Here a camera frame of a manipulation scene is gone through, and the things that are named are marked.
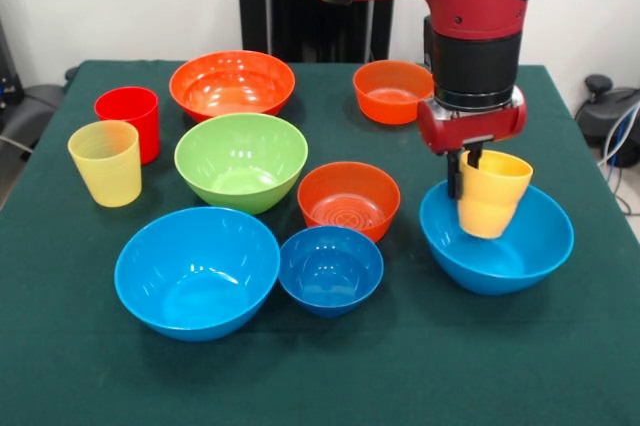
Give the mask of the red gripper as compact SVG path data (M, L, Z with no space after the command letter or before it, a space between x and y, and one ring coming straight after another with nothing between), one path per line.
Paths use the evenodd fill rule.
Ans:
M447 153L447 193L451 199L462 196L460 150L467 149L467 164L478 169L483 143L518 135L526 118L526 101L517 86L509 102L491 111L447 110L433 97L418 103L417 124L422 139L433 153Z

